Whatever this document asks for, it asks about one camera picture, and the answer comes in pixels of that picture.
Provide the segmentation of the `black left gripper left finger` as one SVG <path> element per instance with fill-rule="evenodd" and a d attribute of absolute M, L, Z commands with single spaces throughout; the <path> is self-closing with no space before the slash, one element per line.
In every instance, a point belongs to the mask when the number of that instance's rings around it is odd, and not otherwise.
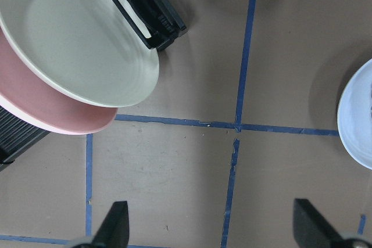
<path fill-rule="evenodd" d="M 127 247 L 130 237 L 128 204 L 114 202 L 91 241 L 93 247 Z"/>

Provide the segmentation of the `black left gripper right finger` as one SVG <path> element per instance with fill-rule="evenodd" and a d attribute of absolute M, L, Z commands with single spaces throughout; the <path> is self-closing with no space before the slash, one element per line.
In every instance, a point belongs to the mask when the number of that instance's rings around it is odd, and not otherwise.
<path fill-rule="evenodd" d="M 294 199 L 292 230 L 299 247 L 347 247 L 347 241 L 308 199 Z"/>

